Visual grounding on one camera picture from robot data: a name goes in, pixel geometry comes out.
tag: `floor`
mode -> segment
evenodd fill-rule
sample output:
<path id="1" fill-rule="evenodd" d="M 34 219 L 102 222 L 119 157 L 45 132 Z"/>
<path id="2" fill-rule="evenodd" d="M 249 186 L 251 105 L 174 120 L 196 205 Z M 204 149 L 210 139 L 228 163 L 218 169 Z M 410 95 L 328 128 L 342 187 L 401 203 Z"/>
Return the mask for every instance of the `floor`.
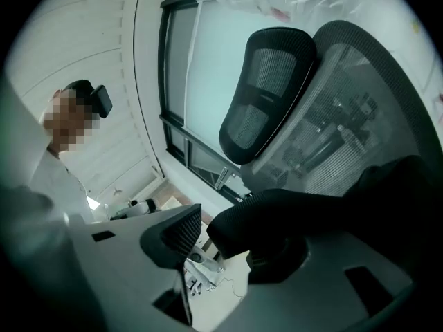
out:
<path id="1" fill-rule="evenodd" d="M 171 204 L 171 202 L 168 203 L 171 198 L 176 199 L 182 205 L 193 204 L 193 202 L 187 196 L 181 193 L 168 180 L 163 182 L 160 187 L 157 188 L 154 193 L 152 193 L 151 198 L 154 200 L 157 208 L 162 208 L 164 205 L 168 206 L 168 204 Z M 201 221 L 203 221 L 206 225 L 209 225 L 212 219 L 213 218 L 209 214 L 202 210 Z"/>
<path id="2" fill-rule="evenodd" d="M 192 327 L 198 332 L 214 331 L 237 307 L 246 295 L 249 266 L 244 252 L 223 262 L 225 271 L 219 274 L 214 290 L 202 290 L 189 296 Z"/>

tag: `white shirt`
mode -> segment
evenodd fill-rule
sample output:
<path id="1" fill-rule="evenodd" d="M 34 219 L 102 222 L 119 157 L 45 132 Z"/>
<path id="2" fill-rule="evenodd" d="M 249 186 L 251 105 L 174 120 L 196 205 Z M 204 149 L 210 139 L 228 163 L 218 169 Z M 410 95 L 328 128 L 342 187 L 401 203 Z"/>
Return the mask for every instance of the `white shirt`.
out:
<path id="1" fill-rule="evenodd" d="M 96 221 L 83 185 L 61 160 L 48 151 L 44 152 L 29 187 L 34 192 L 47 195 L 68 215 L 80 214 L 85 223 Z"/>

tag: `person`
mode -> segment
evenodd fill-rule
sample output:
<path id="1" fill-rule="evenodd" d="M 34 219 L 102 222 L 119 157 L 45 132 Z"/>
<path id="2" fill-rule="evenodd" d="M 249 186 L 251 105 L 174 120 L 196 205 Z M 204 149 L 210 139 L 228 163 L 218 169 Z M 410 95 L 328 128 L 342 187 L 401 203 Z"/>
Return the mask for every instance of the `person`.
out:
<path id="1" fill-rule="evenodd" d="M 106 220 L 94 215 L 81 182 L 60 160 L 63 151 L 72 149 L 93 127 L 98 126 L 99 111 L 91 102 L 94 88 L 88 80 L 70 83 L 54 92 L 39 120 L 51 137 L 30 183 L 31 190 L 52 198 L 66 214 L 80 214 L 85 223 Z"/>

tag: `mesh headrest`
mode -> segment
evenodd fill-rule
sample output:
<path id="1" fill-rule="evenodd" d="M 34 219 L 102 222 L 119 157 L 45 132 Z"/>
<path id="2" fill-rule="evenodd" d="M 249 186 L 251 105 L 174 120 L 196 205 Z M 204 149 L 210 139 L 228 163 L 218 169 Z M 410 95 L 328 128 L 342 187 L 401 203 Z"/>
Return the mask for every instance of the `mesh headrest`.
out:
<path id="1" fill-rule="evenodd" d="M 243 69 L 219 141 L 234 163 L 251 162 L 302 95 L 316 60 L 312 38 L 294 28 L 267 28 L 246 44 Z"/>

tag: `office chair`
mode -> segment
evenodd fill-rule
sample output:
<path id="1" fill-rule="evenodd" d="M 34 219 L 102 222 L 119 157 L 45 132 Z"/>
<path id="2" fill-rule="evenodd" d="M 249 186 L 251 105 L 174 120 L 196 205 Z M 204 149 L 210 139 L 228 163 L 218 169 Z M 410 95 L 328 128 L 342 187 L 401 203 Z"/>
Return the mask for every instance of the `office chair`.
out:
<path id="1" fill-rule="evenodd" d="M 286 43 L 293 35 L 302 41 Z M 391 54 L 346 21 L 318 30 L 315 57 L 309 40 L 290 28 L 248 40 L 219 132 L 245 186 L 342 196 L 365 168 L 410 155 L 443 174 L 433 123 Z"/>

